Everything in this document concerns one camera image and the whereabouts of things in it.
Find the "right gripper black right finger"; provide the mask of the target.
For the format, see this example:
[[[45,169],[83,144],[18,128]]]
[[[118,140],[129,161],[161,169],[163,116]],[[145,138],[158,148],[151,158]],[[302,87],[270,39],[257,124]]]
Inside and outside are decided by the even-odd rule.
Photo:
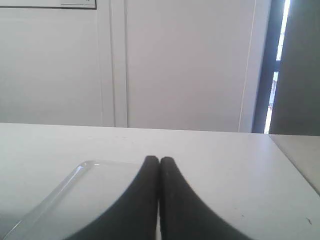
[[[249,240],[193,191],[172,157],[160,160],[160,232],[163,240]]]

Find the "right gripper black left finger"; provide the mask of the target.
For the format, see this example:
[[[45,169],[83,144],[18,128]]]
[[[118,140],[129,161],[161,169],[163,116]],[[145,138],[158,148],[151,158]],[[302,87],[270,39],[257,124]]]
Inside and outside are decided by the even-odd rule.
[[[67,239],[156,239],[159,180],[160,161],[148,155],[131,184],[111,207]]]

